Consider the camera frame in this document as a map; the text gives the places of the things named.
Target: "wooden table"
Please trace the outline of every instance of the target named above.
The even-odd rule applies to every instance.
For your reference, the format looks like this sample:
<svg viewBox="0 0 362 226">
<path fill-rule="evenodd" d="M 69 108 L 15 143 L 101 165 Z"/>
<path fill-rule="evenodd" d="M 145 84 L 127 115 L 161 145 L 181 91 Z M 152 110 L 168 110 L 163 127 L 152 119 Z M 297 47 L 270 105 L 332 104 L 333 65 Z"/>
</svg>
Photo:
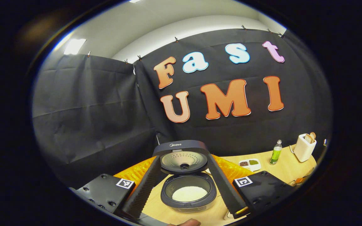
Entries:
<svg viewBox="0 0 362 226">
<path fill-rule="evenodd" d="M 300 163 L 297 157 L 291 153 L 290 147 L 288 146 L 281 150 L 278 162 L 275 165 L 271 165 L 270 158 L 272 152 L 273 151 L 240 156 L 226 156 L 223 158 L 236 164 L 238 164 L 240 160 L 244 159 L 259 159 L 262 167 L 261 169 L 255 171 L 255 173 L 266 170 L 285 183 L 290 183 L 297 178 L 303 177 L 306 173 L 309 172 L 310 169 L 316 167 L 316 161 L 312 156 L 309 158 L 309 160 Z M 217 197 L 214 200 L 215 203 L 212 208 L 198 213 L 175 212 L 171 207 L 168 207 L 162 203 L 160 198 L 164 181 L 169 176 L 167 176 L 162 182 L 152 189 L 149 199 L 147 200 L 146 205 L 142 211 L 144 214 L 159 221 L 172 223 L 175 225 L 194 218 L 202 222 L 201 226 L 223 226 L 243 218 L 224 220 L 224 216 L 227 214 L 228 209 L 226 208 L 217 187 Z"/>
</svg>

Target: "rice cooker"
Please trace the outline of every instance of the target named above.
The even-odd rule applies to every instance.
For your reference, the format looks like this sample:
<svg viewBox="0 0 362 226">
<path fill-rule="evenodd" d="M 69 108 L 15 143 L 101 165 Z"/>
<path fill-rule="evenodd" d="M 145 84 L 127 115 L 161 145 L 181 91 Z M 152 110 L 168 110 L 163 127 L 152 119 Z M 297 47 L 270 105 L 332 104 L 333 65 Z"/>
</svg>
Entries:
<svg viewBox="0 0 362 226">
<path fill-rule="evenodd" d="M 217 196 L 215 183 L 203 173 L 210 154 L 204 143 L 182 140 L 162 143 L 153 156 L 160 156 L 161 171 L 173 175 L 164 183 L 161 200 L 177 212 L 194 213 L 209 209 Z"/>
</svg>

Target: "plastic bottle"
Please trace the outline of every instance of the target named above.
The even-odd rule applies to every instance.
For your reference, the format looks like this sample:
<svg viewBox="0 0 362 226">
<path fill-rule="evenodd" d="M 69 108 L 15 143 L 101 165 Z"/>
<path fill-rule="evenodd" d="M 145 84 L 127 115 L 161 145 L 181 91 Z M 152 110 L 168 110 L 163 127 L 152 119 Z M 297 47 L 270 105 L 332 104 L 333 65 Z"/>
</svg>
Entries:
<svg viewBox="0 0 362 226">
<path fill-rule="evenodd" d="M 283 147 L 281 146 L 281 140 L 278 140 L 276 146 L 274 146 L 274 148 L 273 148 L 273 154 L 272 154 L 272 158 L 270 159 L 270 164 L 277 163 L 278 158 L 280 157 L 282 148 Z"/>
</svg>

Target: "white tray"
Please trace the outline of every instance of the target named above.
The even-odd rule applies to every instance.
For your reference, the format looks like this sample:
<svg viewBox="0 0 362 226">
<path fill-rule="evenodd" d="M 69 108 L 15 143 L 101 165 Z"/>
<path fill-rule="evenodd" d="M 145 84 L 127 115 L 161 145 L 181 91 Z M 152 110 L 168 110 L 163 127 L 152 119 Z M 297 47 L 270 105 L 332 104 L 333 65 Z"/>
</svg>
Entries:
<svg viewBox="0 0 362 226">
<path fill-rule="evenodd" d="M 255 160 L 255 161 L 257 161 L 257 164 L 251 165 L 251 164 L 249 164 L 249 160 Z M 241 160 L 241 161 L 238 162 L 238 166 L 240 165 L 241 162 L 247 162 L 247 163 L 248 163 L 248 166 L 243 166 L 243 167 L 246 168 L 246 169 L 251 170 L 252 172 L 253 172 L 253 171 L 260 170 L 260 168 L 262 167 L 261 164 L 260 164 L 259 159 L 245 159 L 245 160 Z"/>
</svg>

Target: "black fabric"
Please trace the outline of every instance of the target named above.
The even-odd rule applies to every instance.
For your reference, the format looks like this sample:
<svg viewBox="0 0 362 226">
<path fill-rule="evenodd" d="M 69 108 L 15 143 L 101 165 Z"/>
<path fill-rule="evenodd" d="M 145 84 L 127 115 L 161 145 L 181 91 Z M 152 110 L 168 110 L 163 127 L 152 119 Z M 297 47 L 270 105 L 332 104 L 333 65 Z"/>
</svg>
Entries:
<svg viewBox="0 0 362 226">
<path fill-rule="evenodd" d="M 276 62 L 262 44 L 270 41 L 278 47 L 278 53 L 285 58 L 284 63 Z M 241 43 L 247 48 L 250 60 L 235 64 L 229 60 L 225 46 Z M 183 57 L 199 51 L 209 63 L 203 71 L 185 73 L 182 70 Z M 174 57 L 173 83 L 163 89 L 158 88 L 158 76 L 153 68 Z M 207 144 L 211 153 L 218 156 L 233 156 L 260 153 L 272 150 L 277 140 L 283 146 L 294 144 L 302 133 L 317 133 L 317 148 L 330 134 L 329 87 L 316 62 L 302 51 L 300 43 L 295 46 L 294 39 L 283 39 L 275 33 L 262 30 L 216 30 L 193 35 L 163 46 L 135 62 L 135 71 L 145 107 L 157 128 L 165 137 L 173 140 L 200 140 Z M 284 109 L 269 111 L 269 91 L 263 78 L 280 78 L 280 94 Z M 244 79 L 248 116 L 221 117 L 207 120 L 206 96 L 200 87 L 215 83 L 227 93 L 231 80 Z M 173 96 L 175 113 L 182 113 L 175 94 L 188 91 L 188 104 L 191 116 L 184 123 L 173 123 L 165 115 L 160 97 Z"/>
<path fill-rule="evenodd" d="M 133 65 L 104 57 L 49 57 L 34 86 L 33 126 L 41 151 L 67 186 L 114 175 L 152 156 L 155 129 Z"/>
</svg>

